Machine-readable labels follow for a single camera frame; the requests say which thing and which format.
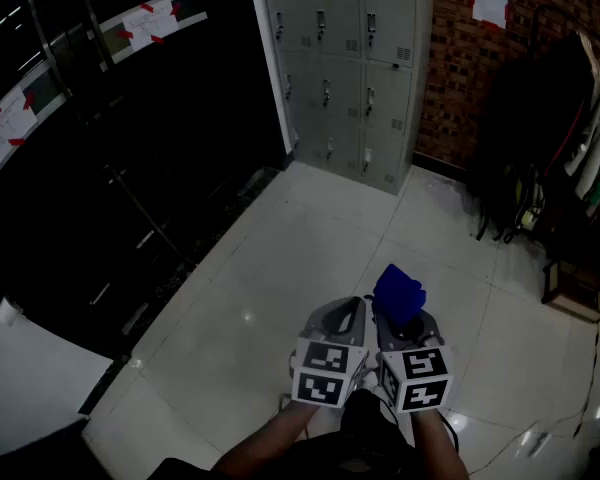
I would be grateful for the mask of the white reception counter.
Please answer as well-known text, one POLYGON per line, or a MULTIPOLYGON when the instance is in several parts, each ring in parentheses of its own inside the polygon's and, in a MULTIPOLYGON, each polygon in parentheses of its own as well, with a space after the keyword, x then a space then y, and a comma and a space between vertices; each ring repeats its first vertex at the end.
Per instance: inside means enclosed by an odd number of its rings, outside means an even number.
POLYGON ((0 321, 0 456, 80 420, 110 365, 22 316, 0 321))

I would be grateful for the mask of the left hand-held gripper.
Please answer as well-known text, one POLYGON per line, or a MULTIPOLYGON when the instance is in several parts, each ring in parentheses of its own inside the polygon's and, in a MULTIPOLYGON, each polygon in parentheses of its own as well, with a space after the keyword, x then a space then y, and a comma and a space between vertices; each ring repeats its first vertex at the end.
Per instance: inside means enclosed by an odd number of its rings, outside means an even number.
POLYGON ((358 387, 369 350, 364 345, 366 301, 350 296, 331 301, 309 316, 297 340, 291 399, 342 408, 358 387), (342 339, 347 345, 313 339, 342 339))

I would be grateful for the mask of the person's black clothing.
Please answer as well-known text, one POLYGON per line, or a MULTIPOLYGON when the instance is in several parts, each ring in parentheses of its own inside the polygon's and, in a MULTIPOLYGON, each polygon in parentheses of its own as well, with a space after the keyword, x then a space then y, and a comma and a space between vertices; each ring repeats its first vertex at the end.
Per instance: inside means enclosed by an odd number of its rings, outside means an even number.
MULTIPOLYGON (((231 480, 178 458, 166 458, 147 480, 231 480)), ((422 461, 378 396, 360 389, 347 399, 335 432, 300 436, 291 449, 248 480, 421 480, 422 461)))

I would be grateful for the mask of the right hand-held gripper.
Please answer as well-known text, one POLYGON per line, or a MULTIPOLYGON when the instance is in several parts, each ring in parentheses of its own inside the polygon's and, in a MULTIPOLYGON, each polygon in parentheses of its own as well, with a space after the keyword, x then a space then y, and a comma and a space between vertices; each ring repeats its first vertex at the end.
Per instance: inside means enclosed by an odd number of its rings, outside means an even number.
POLYGON ((380 352, 379 386, 395 413, 442 407, 454 380, 451 349, 444 344, 435 318, 421 310, 408 326, 412 344, 395 337, 384 314, 374 313, 380 352))

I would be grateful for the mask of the person's right forearm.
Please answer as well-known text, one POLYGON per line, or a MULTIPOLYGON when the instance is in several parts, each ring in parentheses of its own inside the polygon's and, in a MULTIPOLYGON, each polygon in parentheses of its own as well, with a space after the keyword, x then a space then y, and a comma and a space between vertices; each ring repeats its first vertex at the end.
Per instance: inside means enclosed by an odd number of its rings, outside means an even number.
POLYGON ((438 410, 412 412, 411 423, 426 480, 469 480, 466 466, 438 410))

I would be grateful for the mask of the wooden crate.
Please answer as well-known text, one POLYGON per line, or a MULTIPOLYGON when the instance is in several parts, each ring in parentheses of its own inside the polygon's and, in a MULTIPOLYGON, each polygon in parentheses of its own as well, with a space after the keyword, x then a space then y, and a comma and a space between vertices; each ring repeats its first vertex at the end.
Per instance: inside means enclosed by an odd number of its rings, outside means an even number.
POLYGON ((600 282, 563 260, 544 269, 542 303, 587 323, 600 322, 600 282))

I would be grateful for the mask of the blue microfibre cloth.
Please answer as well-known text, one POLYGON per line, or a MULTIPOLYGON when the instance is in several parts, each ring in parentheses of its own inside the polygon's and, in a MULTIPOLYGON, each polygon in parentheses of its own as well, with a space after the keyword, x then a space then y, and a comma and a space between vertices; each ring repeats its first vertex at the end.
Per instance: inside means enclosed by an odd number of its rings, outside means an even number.
POLYGON ((406 327, 426 303, 422 283, 412 279, 395 264, 389 264, 373 289, 372 309, 396 329, 406 327))

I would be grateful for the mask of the black and yellow backpack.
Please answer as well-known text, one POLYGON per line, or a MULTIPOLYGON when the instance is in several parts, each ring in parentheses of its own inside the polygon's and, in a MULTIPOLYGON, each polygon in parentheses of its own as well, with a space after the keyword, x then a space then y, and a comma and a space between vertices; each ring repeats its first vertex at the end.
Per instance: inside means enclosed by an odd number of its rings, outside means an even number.
POLYGON ((522 232, 531 232, 545 208, 545 194, 538 170, 529 165, 508 174, 507 205, 502 240, 509 244, 522 232))

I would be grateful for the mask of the white shoe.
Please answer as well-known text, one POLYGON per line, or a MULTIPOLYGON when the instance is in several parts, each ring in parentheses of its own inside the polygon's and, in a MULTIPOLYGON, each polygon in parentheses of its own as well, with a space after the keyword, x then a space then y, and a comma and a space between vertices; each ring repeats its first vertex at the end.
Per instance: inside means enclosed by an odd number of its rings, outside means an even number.
POLYGON ((366 389, 375 394, 379 388, 379 368, 365 368, 355 378, 353 390, 366 389))

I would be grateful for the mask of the dark glass entrance door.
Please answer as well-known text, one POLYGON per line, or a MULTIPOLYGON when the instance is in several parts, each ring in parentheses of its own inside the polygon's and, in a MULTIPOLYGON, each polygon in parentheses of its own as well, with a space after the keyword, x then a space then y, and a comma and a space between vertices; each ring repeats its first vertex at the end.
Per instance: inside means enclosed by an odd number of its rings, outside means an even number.
POLYGON ((134 52, 122 18, 160 0, 0 0, 0 101, 37 123, 0 163, 0 302, 99 355, 141 332, 284 155, 252 0, 171 0, 179 29, 134 52))

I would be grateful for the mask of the white paper with red tape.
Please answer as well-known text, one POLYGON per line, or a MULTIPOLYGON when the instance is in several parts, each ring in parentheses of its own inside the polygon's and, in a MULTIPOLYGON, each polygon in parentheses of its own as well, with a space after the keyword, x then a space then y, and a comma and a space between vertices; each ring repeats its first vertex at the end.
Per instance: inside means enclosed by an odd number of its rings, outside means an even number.
POLYGON ((13 141, 24 140, 37 123, 31 103, 20 86, 15 86, 0 101, 0 163, 14 147, 13 141))
POLYGON ((142 4, 138 10, 125 15, 122 23, 134 52, 154 42, 161 43, 179 29, 171 0, 142 4))

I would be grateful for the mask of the black metal clothes rack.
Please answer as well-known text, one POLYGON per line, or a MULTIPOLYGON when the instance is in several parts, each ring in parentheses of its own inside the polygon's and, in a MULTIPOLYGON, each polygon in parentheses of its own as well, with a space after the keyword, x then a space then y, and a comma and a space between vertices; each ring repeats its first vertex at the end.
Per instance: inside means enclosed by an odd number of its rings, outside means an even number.
POLYGON ((541 302, 579 320, 600 323, 600 200, 593 207, 571 198, 568 209, 573 217, 560 221, 563 229, 575 228, 583 218, 586 226, 581 239, 554 242, 556 253, 543 269, 541 302))

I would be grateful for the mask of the grey metal locker cabinet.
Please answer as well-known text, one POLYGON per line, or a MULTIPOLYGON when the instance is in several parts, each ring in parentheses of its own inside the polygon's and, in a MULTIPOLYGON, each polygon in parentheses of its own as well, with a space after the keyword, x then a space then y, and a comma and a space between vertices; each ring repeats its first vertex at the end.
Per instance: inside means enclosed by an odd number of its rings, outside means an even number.
POLYGON ((266 0, 295 157, 390 194, 417 138, 433 0, 266 0), (366 67, 411 74, 402 134, 364 123, 366 67))

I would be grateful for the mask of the person's left forearm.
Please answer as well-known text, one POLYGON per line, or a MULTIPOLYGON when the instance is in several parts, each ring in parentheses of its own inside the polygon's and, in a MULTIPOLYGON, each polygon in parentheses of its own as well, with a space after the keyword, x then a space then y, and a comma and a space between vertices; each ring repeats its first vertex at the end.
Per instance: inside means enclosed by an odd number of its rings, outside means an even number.
POLYGON ((231 480, 255 477, 291 449, 318 409, 317 405, 289 402, 260 429, 226 452, 212 470, 231 480))

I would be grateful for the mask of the grey metal locker door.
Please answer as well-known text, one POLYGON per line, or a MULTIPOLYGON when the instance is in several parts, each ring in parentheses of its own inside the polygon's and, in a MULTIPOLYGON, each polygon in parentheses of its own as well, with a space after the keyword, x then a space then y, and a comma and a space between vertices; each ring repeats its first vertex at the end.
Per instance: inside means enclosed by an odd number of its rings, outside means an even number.
POLYGON ((411 91, 411 74, 394 67, 368 65, 365 81, 368 87, 375 89, 375 104, 369 117, 364 114, 364 123, 368 128, 389 133, 402 134, 411 91))

